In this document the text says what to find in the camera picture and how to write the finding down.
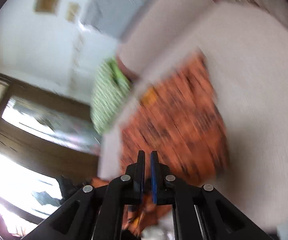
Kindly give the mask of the orange black floral garment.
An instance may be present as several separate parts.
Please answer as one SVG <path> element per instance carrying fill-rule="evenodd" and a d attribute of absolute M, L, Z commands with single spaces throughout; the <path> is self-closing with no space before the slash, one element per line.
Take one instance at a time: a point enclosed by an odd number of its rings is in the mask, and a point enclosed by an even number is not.
<path fill-rule="evenodd" d="M 146 89 L 139 107 L 120 128 L 121 172 L 137 160 L 139 150 L 146 153 L 143 204 L 124 208 L 123 237 L 140 239 L 145 228 L 157 225 L 171 210 L 153 204 L 148 153 L 157 151 L 171 173 L 194 186 L 228 167 L 226 128 L 205 63 L 202 52 L 189 55 L 179 70 Z"/>

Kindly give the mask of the green white patterned pillow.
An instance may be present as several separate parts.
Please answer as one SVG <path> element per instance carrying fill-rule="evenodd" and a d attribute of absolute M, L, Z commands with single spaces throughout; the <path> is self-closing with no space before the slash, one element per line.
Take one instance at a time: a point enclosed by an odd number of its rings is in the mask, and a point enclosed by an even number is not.
<path fill-rule="evenodd" d="M 91 121 L 99 135 L 103 135 L 110 128 L 131 88 L 132 83 L 120 70 L 116 57 L 101 63 L 90 101 Z"/>

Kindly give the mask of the wooden framed window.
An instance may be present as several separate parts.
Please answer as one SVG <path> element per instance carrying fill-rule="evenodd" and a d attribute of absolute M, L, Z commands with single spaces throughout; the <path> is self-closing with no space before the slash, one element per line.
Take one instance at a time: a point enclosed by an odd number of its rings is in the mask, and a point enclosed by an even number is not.
<path fill-rule="evenodd" d="M 42 90 L 0 73 L 6 90 L 0 99 L 0 151 L 20 165 L 37 173 L 57 178 L 64 176 L 76 183 L 97 176 L 99 157 L 55 144 L 24 131 L 2 118 L 12 96 L 67 114 L 90 124 L 90 107 L 84 103 Z"/>

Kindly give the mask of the beige quilted mattress cover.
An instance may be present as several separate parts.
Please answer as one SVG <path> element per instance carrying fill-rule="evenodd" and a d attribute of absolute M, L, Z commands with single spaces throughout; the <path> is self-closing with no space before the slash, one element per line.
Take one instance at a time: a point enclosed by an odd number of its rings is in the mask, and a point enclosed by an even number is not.
<path fill-rule="evenodd" d="M 148 67 L 103 136 L 98 176 L 120 174 L 120 129 L 140 96 L 193 51 L 202 51 L 224 120 L 230 168 L 215 188 L 264 230 L 288 222 L 288 30 L 252 5 L 208 7 Z"/>

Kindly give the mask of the light blue grey pillow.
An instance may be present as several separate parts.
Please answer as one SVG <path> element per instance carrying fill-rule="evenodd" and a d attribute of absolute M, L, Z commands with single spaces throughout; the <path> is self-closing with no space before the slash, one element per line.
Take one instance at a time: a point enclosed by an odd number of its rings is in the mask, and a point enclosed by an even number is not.
<path fill-rule="evenodd" d="M 104 35 L 120 40 L 151 0 L 89 0 L 80 20 Z"/>

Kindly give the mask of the pink bolster cushion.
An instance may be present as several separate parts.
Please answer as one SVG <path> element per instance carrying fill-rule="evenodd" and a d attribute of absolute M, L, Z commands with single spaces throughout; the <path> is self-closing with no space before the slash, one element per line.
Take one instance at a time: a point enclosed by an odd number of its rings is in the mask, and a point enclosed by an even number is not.
<path fill-rule="evenodd" d="M 169 45 L 218 0 L 151 0 L 116 52 L 117 65 L 135 81 Z"/>

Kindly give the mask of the small framed wall picture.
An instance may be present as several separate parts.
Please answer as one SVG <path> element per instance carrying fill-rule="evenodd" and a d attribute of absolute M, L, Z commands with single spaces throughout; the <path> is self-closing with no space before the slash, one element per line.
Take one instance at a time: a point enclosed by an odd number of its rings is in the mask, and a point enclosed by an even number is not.
<path fill-rule="evenodd" d="M 66 11 L 66 20 L 70 23 L 75 23 L 80 10 L 81 7 L 77 2 L 69 2 Z"/>

